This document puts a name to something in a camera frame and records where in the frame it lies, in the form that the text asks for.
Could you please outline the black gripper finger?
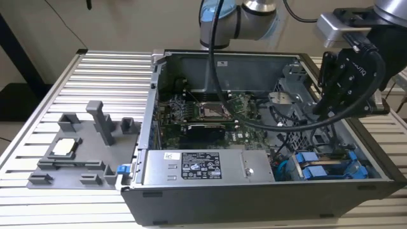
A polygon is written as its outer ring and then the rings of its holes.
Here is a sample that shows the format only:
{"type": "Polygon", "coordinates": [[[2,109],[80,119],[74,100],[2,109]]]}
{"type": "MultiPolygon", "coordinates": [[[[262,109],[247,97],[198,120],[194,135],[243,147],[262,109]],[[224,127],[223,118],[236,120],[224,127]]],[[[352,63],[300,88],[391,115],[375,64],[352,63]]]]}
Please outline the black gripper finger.
{"type": "Polygon", "coordinates": [[[326,109],[326,97],[328,94],[328,82],[332,70],[332,52],[324,52],[323,61],[319,72],[318,86],[322,88],[320,101],[318,102],[312,112],[315,115],[322,115],[326,109]]]}
{"type": "Polygon", "coordinates": [[[346,107],[346,98],[354,82],[354,74],[350,71],[332,71],[323,74],[323,99],[320,118],[327,119],[328,113],[339,114],[346,107]]]}

